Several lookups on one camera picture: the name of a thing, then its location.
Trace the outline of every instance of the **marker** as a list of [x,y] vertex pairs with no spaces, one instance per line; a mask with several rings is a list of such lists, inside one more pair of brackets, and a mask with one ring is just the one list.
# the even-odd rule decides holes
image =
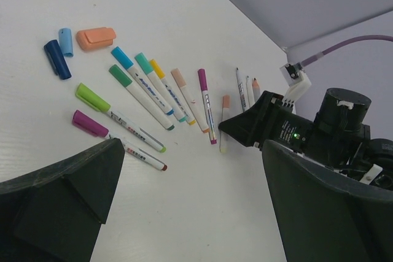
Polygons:
[[247,87],[247,97],[248,97],[248,104],[252,107],[255,104],[254,94],[252,92],[252,84],[250,76],[246,76],[246,87]]
[[254,78],[252,81],[252,92],[254,93],[254,100],[258,101],[260,98],[260,88],[257,79]]
[[204,69],[198,70],[198,77],[199,77],[199,84],[201,85],[203,104],[204,104],[204,112],[206,114],[206,119],[209,123],[210,143],[216,144],[217,137],[216,137],[216,132],[214,131],[213,114],[211,112],[211,103],[210,103],[210,98],[209,98],[209,93],[208,93],[208,82],[206,81],[206,73],[205,73]]
[[187,84],[182,74],[180,73],[179,69],[172,70],[171,73],[174,80],[176,81],[176,84],[180,88],[180,91],[182,92],[185,101],[187,101],[187,104],[189,105],[191,112],[194,114],[195,119],[198,122],[198,125],[201,128],[202,132],[203,133],[209,132],[209,126],[206,123],[206,119],[203,116],[202,112],[200,111],[200,107],[197,104],[197,101],[191,95],[191,92],[189,91],[189,88],[187,87]]
[[248,107],[246,97],[244,94],[243,80],[241,79],[238,67],[236,68],[236,78],[238,79],[238,88],[239,88],[239,94],[240,94],[241,108],[243,109],[243,112],[245,112],[248,110],[249,107]]
[[180,107],[180,110],[183,111],[185,114],[185,119],[187,120],[187,123],[190,125],[195,124],[197,121],[195,120],[194,116],[189,110],[186,110],[186,106],[183,106],[180,99],[177,97],[176,93],[172,89],[172,86],[169,84],[165,77],[165,73],[162,71],[160,66],[157,64],[155,60],[151,60],[150,64],[152,65],[154,72],[157,74],[158,78],[161,79],[162,84],[164,84],[166,90],[168,90],[169,94],[172,96],[173,100],[176,102],[176,104]]
[[[117,135],[105,128],[103,125],[95,122],[93,119],[86,116],[79,110],[75,111],[72,118],[72,124],[95,137],[99,136],[105,139],[119,138]],[[152,165],[155,169],[158,169],[160,171],[167,170],[167,165],[162,163],[159,159],[154,158],[152,155],[129,143],[125,139],[119,139],[121,140],[125,151],[128,152],[130,155],[133,155],[135,158]]]
[[128,56],[118,47],[111,51],[112,55],[117,59],[117,61],[126,69],[127,72],[131,74],[131,77],[142,87],[142,89],[153,99],[154,103],[160,107],[160,109],[166,115],[172,115],[173,109],[169,106],[169,104],[164,100],[162,95],[158,93],[158,91],[150,85],[146,79],[143,78],[141,71],[134,67],[134,63],[129,59]]
[[165,101],[172,107],[173,114],[179,122],[184,122],[186,117],[185,114],[180,110],[180,107],[174,102],[172,96],[167,92],[165,86],[161,83],[160,78],[154,72],[152,65],[149,63],[143,53],[135,56],[135,60],[141,66],[142,70],[146,74],[147,78],[153,83],[155,89],[163,96]]
[[149,144],[155,150],[158,150],[160,153],[166,151],[166,147],[164,147],[161,142],[156,140],[142,128],[138,127],[138,125],[132,122],[130,119],[124,117],[120,112],[114,110],[110,104],[108,104],[105,100],[92,92],[83,83],[79,84],[75,95],[77,98],[86,103],[88,106],[95,109],[97,112],[102,112],[108,117],[112,118],[114,121],[122,125],[125,129],[129,130],[129,132],[134,134],[137,138]]
[[[229,95],[224,95],[222,97],[222,121],[228,120],[230,118],[229,108],[231,104],[231,97]],[[226,153],[228,147],[228,134],[220,131],[220,153]]]
[[152,100],[141,90],[133,81],[116,65],[114,64],[109,72],[124,86],[129,93],[136,98],[137,101],[167,130],[174,129],[174,125],[166,115],[157,107]]

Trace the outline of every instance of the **purple marker cap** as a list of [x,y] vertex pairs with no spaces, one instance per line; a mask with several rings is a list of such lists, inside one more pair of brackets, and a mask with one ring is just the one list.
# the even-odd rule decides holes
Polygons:
[[204,69],[199,69],[198,70],[198,77],[199,77],[199,84],[201,85],[201,90],[208,90],[208,83],[206,81],[206,73],[204,72]]
[[72,124],[96,137],[105,137],[109,132],[103,125],[98,124],[79,110],[75,111]]

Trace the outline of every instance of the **magenta marker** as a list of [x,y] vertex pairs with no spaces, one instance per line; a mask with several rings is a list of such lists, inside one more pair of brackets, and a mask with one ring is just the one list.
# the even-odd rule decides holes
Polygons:
[[210,103],[209,93],[208,93],[208,83],[206,81],[206,73],[204,72],[204,69],[198,70],[198,76],[199,76],[199,84],[201,85],[203,104],[204,104],[204,112],[206,114],[206,119],[207,119],[209,127],[210,127],[210,129],[209,129],[210,143],[216,144],[217,137],[216,137],[216,132],[214,131],[213,114],[211,112],[211,103]]
[[109,132],[109,130],[103,125],[95,122],[92,118],[86,116],[79,110],[75,111],[72,118],[72,124],[95,137],[98,136],[105,139],[119,138],[122,141],[125,151],[128,152],[130,155],[133,155],[135,158],[142,160],[147,164],[150,164],[157,170],[165,171],[168,168],[167,165],[162,163],[159,159],[154,158],[152,155],[129,143],[125,139],[120,138],[114,133]]

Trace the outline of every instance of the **blue marker cap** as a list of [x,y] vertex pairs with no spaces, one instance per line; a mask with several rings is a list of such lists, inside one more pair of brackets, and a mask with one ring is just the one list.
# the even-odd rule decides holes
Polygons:
[[111,54],[117,59],[117,61],[126,69],[128,70],[130,67],[134,65],[134,63],[129,59],[129,57],[120,49],[119,46],[115,47],[111,51]]
[[51,40],[46,43],[44,50],[55,74],[58,75],[61,80],[71,78],[71,73],[57,40]]
[[59,30],[59,45],[64,56],[68,56],[70,58],[74,56],[71,29],[62,28]]

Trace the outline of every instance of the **peach marker cap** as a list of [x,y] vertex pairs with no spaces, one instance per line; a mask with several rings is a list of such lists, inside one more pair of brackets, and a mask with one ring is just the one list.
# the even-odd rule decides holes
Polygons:
[[231,105],[231,97],[229,95],[224,95],[222,97],[222,107],[224,109],[229,109],[230,105]]
[[76,41],[86,52],[110,46],[115,38],[115,31],[107,27],[81,30],[76,33]]

